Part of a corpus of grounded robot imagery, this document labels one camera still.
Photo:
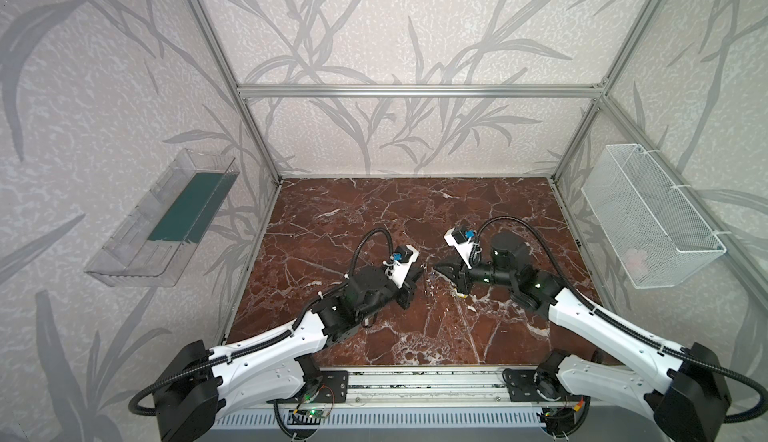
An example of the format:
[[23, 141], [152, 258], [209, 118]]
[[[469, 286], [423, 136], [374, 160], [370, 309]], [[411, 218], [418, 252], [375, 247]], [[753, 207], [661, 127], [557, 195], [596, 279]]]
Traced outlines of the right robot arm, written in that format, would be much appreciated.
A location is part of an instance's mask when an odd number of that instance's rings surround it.
[[483, 260], [476, 232], [450, 229], [444, 239], [456, 256], [435, 269], [467, 296], [476, 284], [508, 290], [518, 306], [589, 341], [620, 361], [611, 367], [554, 350], [539, 364], [532, 383], [539, 396], [559, 401], [567, 395], [597, 398], [654, 421], [674, 441], [716, 439], [731, 396], [725, 378], [706, 369], [717, 356], [701, 344], [682, 352], [690, 361], [667, 354], [672, 342], [627, 323], [571, 289], [562, 278], [535, 269], [530, 248], [509, 231], [491, 241]]

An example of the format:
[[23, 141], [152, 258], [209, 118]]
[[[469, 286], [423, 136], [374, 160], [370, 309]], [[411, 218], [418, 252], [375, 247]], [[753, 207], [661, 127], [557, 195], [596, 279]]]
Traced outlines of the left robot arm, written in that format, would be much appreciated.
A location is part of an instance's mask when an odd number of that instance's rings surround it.
[[292, 322], [229, 345], [187, 344], [151, 392], [161, 440], [194, 441], [225, 415], [316, 393], [321, 372], [314, 354], [371, 325], [391, 303], [407, 309], [423, 272], [417, 263], [366, 266]]

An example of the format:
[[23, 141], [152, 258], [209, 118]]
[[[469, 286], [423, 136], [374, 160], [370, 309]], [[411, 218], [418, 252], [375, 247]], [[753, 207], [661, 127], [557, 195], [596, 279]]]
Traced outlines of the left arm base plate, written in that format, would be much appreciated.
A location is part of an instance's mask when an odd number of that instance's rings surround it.
[[346, 370], [321, 370], [307, 375], [297, 395], [300, 402], [344, 403], [349, 389], [350, 373]]

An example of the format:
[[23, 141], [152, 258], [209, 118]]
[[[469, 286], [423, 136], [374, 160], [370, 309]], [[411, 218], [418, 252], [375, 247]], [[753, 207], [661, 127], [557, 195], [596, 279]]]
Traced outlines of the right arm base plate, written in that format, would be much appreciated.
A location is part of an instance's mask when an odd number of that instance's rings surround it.
[[554, 375], [537, 369], [505, 368], [501, 376], [511, 402], [575, 405], [583, 399], [568, 392]]

